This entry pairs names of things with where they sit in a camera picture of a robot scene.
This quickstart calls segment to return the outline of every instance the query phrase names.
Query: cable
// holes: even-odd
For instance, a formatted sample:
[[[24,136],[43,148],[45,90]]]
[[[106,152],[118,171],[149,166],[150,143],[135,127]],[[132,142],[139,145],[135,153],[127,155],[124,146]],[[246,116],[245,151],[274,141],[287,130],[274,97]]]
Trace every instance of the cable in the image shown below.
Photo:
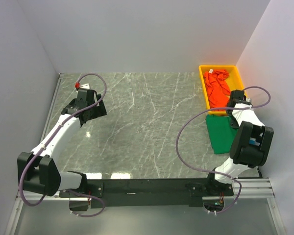
[[[255,105],[253,106],[253,108],[260,108],[260,107],[263,107],[267,104],[269,104],[269,102],[271,101],[271,95],[270,93],[265,89],[265,88],[262,88],[262,87],[259,87],[259,86],[251,86],[251,87],[246,87],[245,89],[243,89],[243,91],[245,90],[248,90],[248,89],[251,89],[251,88],[258,88],[260,90],[263,90],[264,92],[267,93],[268,95],[268,100],[267,102],[265,102],[264,104],[261,104],[261,105]],[[237,196],[235,197],[235,199],[233,200],[233,202],[225,209],[223,209],[222,211],[219,211],[217,213],[222,213],[222,212],[225,212],[227,211],[229,208],[231,208],[236,202],[237,200],[239,199],[239,196],[241,194],[241,191],[242,191],[242,184],[240,181],[238,181],[237,179],[234,179],[232,178],[232,176],[228,175],[228,174],[225,174],[225,173],[222,173],[222,172],[217,172],[217,171],[213,171],[213,170],[204,170],[204,169],[200,169],[200,168],[196,168],[190,164],[188,164],[181,156],[179,150],[178,150],[178,142],[179,142],[179,139],[180,139],[180,136],[183,132],[183,130],[185,129],[185,127],[190,124],[191,121],[193,121],[196,117],[208,112],[208,111],[212,111],[212,110],[220,110],[220,109],[226,109],[226,110],[247,110],[247,109],[250,109],[250,107],[245,107],[245,108],[232,108],[232,107],[217,107],[217,108],[211,108],[211,109],[207,109],[205,111],[202,111],[200,112],[199,114],[195,115],[194,117],[192,117],[191,119],[189,119],[184,125],[183,127],[181,128],[181,130],[179,131],[178,135],[177,135],[177,138],[176,138],[176,142],[175,142],[175,149],[176,149],[176,154],[178,156],[178,158],[181,160],[181,162],[186,165],[187,167],[189,167],[190,169],[193,169],[193,170],[197,170],[197,171],[200,171],[200,172],[205,172],[205,173],[213,173],[213,174],[219,174],[219,175],[223,175],[223,176],[226,176],[228,178],[230,178],[231,180],[233,180],[234,182],[238,183],[240,188],[239,188],[239,191],[237,193]]]
[[[106,92],[107,92],[107,84],[106,82],[104,81],[104,79],[97,73],[87,73],[83,76],[80,76],[77,80],[77,84],[79,84],[79,82],[86,76],[89,76],[89,75],[94,75],[94,76],[97,76],[98,78],[100,78],[100,80],[103,82],[103,85],[104,85],[104,91],[103,91],[103,94],[101,96],[101,98],[99,100],[97,100],[97,102],[95,102],[94,104],[90,105],[90,106],[87,106],[86,108],[83,108],[81,110],[78,110],[77,112],[73,113],[72,115],[70,115],[69,117],[67,117],[54,131],[54,133],[50,136],[50,138],[45,142],[44,146],[39,149],[39,151],[34,155],[34,157],[27,163],[27,165],[25,166],[22,174],[21,174],[21,178],[20,178],[20,184],[19,184],[19,191],[20,191],[20,196],[21,196],[21,199],[23,200],[23,202],[30,206],[30,207],[34,207],[34,206],[37,206],[38,204],[40,204],[42,202],[42,200],[44,199],[45,195],[43,195],[38,202],[36,203],[30,203],[27,201],[27,199],[25,198],[24,196],[24,191],[23,191],[23,183],[24,183],[24,179],[25,179],[25,175],[28,171],[28,169],[30,168],[30,166],[33,164],[33,162],[38,158],[38,156],[40,156],[40,154],[45,150],[45,148],[48,146],[48,144],[50,144],[50,142],[53,140],[53,138],[57,135],[57,133],[59,132],[59,130],[63,127],[63,125],[68,121],[70,120],[71,118],[75,117],[77,114],[81,113],[81,112],[84,112],[85,110],[88,110],[90,108],[93,108],[95,106],[97,106],[99,104],[99,102],[102,101],[102,99],[104,98],[104,96],[106,95]]]
[[[74,192],[73,190],[69,189],[67,190],[68,192],[71,192],[71,193],[74,193],[76,196],[81,196],[81,197],[91,197],[93,199],[96,199],[98,201],[101,202],[102,204],[102,208],[99,212],[95,213],[95,214],[90,214],[90,215],[84,215],[84,214],[79,214],[77,212],[74,212],[72,211],[73,214],[75,214],[76,216],[79,216],[79,217],[85,217],[85,218],[89,218],[89,217],[94,217],[96,215],[99,215],[100,213],[103,212],[103,210],[105,209],[106,205],[104,203],[104,201],[101,199],[101,198],[98,198],[98,197],[95,197],[95,196],[92,196],[92,195],[87,195],[87,194],[83,194],[83,193],[79,193],[79,192]]]

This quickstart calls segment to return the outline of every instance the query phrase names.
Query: cable connector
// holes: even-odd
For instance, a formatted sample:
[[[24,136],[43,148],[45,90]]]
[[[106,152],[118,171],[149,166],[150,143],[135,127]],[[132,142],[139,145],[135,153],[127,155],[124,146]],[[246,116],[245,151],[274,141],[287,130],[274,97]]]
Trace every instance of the cable connector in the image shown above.
[[[76,83],[75,83],[75,88],[76,88],[76,90],[78,91],[78,89],[80,88],[80,83],[76,82]]]

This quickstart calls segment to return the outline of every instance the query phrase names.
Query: table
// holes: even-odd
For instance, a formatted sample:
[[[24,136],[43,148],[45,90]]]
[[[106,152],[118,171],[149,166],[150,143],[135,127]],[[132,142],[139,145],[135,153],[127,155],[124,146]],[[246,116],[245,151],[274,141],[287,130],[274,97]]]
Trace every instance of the table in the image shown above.
[[[100,73],[107,83],[104,104],[107,115],[87,122],[60,155],[61,171],[78,171],[91,178],[192,178],[206,177],[184,166],[175,152],[182,125],[205,109],[198,73]],[[61,74],[55,91],[47,133],[62,109],[76,98],[74,84],[80,74]],[[84,78],[102,93],[102,82]],[[228,154],[215,155],[205,115],[182,133],[179,149],[191,165],[210,169],[221,165]],[[259,177],[257,168],[240,177]]]

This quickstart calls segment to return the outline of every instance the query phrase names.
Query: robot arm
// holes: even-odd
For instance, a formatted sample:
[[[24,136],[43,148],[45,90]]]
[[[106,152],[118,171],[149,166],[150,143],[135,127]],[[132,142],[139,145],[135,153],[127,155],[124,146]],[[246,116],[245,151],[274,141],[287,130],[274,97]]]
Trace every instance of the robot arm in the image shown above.
[[[236,178],[247,169],[263,166],[270,149],[273,129],[265,126],[256,116],[250,102],[246,100],[244,91],[232,91],[228,107],[245,108],[247,110],[229,110],[231,126],[238,128],[230,149],[230,157],[215,169]],[[214,184],[230,184],[232,180],[226,176],[215,174]]]
[[[77,93],[77,98],[73,99],[68,106],[66,106],[61,116],[45,137],[45,139],[30,153],[21,153],[18,157],[18,176],[19,181],[21,174],[31,160],[31,158],[41,149],[44,148],[45,143],[53,135],[55,130],[61,123],[71,114],[85,107],[95,103],[94,96],[99,100],[100,94],[90,89],[80,88]],[[83,190],[87,187],[86,175],[79,172],[61,172],[59,173],[56,162],[62,150],[65,148],[71,137],[81,128],[81,126],[89,120],[106,115],[106,109],[103,101],[99,105],[79,113],[77,116],[68,120],[64,126],[59,130],[57,135],[52,139],[48,146],[37,158],[37,161],[27,171],[23,188],[24,190],[40,193],[48,196],[54,195],[58,190],[63,189],[78,189]]]

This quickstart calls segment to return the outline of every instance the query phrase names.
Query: green cloth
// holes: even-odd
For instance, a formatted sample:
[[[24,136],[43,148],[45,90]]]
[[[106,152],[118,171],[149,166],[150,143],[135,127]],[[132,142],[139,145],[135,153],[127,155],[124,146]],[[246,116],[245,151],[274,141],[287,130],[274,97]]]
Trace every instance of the green cloth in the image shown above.
[[[230,126],[229,116],[207,115],[206,124],[215,154],[229,153],[237,130]]]

